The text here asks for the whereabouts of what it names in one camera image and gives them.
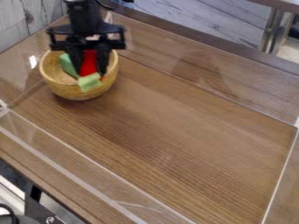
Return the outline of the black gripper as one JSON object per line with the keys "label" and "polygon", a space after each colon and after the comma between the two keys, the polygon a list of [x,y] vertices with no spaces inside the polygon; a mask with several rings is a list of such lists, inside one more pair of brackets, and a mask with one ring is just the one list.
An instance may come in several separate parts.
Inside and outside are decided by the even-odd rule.
{"label": "black gripper", "polygon": [[100,0],[63,0],[67,5],[69,22],[47,29],[49,47],[64,51],[80,75],[83,50],[96,47],[98,72],[104,75],[108,70],[112,49],[126,49],[126,28],[104,21],[100,10],[111,7]]}

